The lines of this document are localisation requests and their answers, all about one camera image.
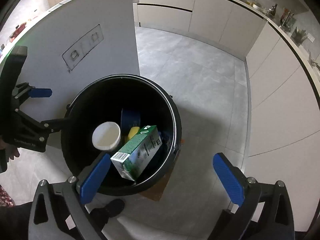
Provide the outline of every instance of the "barcode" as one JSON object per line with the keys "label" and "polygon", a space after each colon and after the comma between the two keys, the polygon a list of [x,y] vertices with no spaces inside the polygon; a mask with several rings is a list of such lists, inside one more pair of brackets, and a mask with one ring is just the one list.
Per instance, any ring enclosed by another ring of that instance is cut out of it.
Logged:
{"label": "barcode", "polygon": [[127,154],[127,153],[116,153],[115,155],[113,155],[112,159],[123,161],[124,159],[127,158],[127,156],[130,156],[130,154]]}

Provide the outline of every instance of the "blue object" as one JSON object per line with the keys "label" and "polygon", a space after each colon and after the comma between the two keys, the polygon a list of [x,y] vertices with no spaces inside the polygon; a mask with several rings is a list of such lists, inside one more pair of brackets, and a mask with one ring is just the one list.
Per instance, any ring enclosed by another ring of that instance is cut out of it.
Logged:
{"label": "blue object", "polygon": [[134,126],[141,127],[140,112],[123,108],[121,111],[121,134],[128,135],[130,129]]}
{"label": "blue object", "polygon": [[86,178],[80,189],[81,204],[84,205],[93,200],[102,181],[109,171],[110,164],[110,155],[105,154],[97,166],[92,170],[89,177]]}
{"label": "blue object", "polygon": [[213,157],[213,168],[231,201],[241,206],[244,201],[244,189],[219,154],[215,154]]}
{"label": "blue object", "polygon": [[52,90],[50,88],[33,88],[28,95],[31,98],[49,98],[52,95]]}

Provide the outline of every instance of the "yellow sponge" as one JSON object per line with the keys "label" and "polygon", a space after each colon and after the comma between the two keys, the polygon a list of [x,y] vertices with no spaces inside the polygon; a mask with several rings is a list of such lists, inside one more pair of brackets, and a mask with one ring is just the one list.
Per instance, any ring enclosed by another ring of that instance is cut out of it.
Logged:
{"label": "yellow sponge", "polygon": [[129,141],[133,136],[135,136],[139,130],[140,130],[140,127],[138,127],[138,126],[132,127],[130,129],[129,134],[128,134],[127,141]]}

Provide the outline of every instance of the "hand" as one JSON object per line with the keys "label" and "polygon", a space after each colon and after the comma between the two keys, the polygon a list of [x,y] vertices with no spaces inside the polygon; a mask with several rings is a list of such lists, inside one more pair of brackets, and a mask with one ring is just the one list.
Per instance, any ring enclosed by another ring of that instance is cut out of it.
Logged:
{"label": "hand", "polygon": [[14,145],[10,145],[8,143],[5,143],[2,139],[2,136],[0,135],[0,150],[6,149],[7,151],[9,151],[9,157],[10,159],[14,159],[14,157],[19,157],[20,153],[17,149],[17,147],[15,147]]}

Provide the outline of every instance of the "electrical outlet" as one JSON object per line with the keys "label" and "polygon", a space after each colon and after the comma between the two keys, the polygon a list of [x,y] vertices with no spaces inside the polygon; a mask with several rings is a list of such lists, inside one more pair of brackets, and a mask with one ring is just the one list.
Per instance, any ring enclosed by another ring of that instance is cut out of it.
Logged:
{"label": "electrical outlet", "polygon": [[62,58],[66,62],[68,69],[73,70],[95,46],[103,41],[103,39],[100,25],[97,25],[77,40],[62,54]]}
{"label": "electrical outlet", "polygon": [[311,33],[308,33],[307,35],[308,35],[308,39],[309,39],[311,42],[314,42],[314,41],[315,41],[315,38],[314,38],[314,36],[312,36]]}

